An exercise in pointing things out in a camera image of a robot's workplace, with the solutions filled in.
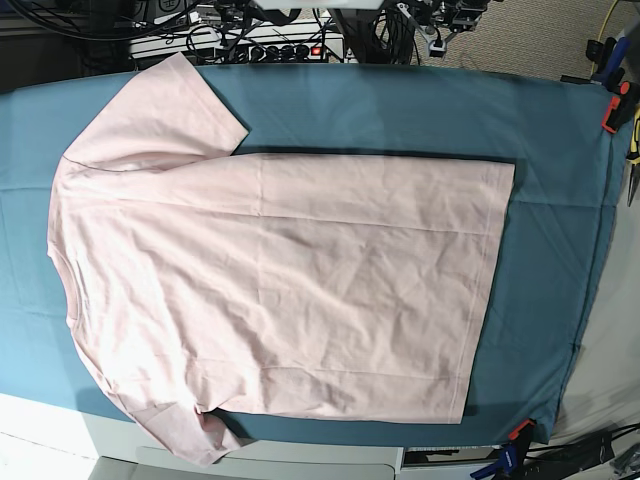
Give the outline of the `pink T-shirt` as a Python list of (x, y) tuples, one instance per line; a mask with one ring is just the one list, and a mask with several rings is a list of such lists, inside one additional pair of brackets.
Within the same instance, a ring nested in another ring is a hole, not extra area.
[(202, 466), (240, 446), (216, 409), (459, 423), (514, 166), (246, 135), (178, 54), (62, 154), (48, 254), (98, 387)]

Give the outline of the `white power strip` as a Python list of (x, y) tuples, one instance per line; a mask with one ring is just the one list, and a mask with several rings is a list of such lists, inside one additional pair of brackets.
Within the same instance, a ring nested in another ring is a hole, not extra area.
[(136, 61), (182, 53), (201, 63), (328, 63), (342, 61), (343, 35), (330, 22), (304, 20), (278, 27), (256, 24), (248, 31), (194, 25), (178, 33), (133, 40), (130, 56)]

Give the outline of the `teal table cloth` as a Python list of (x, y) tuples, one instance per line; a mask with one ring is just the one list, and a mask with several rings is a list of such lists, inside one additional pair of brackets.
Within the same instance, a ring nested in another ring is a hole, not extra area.
[[(462, 69), (335, 64), (204, 67), (249, 127), (253, 152), (419, 154), (515, 167), (501, 254), (457, 425), (336, 422), (228, 413), (240, 436), (359, 446), (503, 441), (526, 418), (546, 440), (604, 269), (632, 129), (606, 132), (610, 96)], [(112, 419), (80, 361), (47, 255), (50, 187), (67, 146), (128, 74), (50, 83), (1, 98), (1, 390)]]

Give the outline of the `orange black clamp upper right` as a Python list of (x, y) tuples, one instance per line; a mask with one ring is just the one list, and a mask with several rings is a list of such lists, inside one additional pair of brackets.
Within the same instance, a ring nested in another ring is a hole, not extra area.
[(639, 103), (639, 85), (624, 81), (614, 89), (613, 93), (601, 122), (602, 128), (611, 134), (615, 134), (634, 116)]

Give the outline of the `orange blue clamp bottom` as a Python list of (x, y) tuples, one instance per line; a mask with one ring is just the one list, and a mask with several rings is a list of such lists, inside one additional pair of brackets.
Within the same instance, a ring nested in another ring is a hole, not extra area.
[(497, 459), (472, 472), (470, 477), (475, 480), (509, 479), (512, 473), (523, 466), (536, 426), (535, 420), (524, 420), (508, 435), (508, 442), (499, 450)]

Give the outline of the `blue clamp upper right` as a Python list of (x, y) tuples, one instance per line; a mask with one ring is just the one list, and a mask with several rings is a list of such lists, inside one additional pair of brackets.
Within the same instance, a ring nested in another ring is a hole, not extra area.
[(585, 54), (595, 66), (590, 80), (604, 85), (611, 79), (620, 77), (618, 71), (629, 46), (629, 39), (625, 36), (608, 37), (604, 42), (589, 40)]

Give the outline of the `yellow handled pliers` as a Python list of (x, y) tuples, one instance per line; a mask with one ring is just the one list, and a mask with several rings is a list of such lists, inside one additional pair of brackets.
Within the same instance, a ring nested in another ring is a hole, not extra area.
[(640, 110), (636, 108), (633, 118), (633, 130), (630, 141), (629, 152), (626, 156), (627, 163), (630, 166), (629, 184), (627, 192), (627, 206), (630, 207), (635, 199), (639, 189), (640, 182), (640, 153), (639, 153), (639, 126), (640, 126)]

